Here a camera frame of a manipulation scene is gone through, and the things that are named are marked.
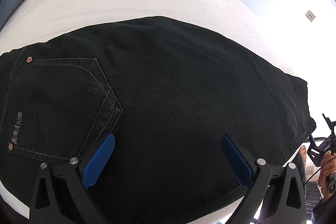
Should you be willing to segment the person's right hand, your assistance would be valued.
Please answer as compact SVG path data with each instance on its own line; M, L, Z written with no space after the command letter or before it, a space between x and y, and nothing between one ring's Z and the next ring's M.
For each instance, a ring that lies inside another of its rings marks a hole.
M335 173L335 153L331 153L331 151L327 151L321 161L321 169L319 173L319 178L317 181L317 186L322 196L322 202L326 202L332 194L329 193L328 190L328 182L327 177L331 174Z

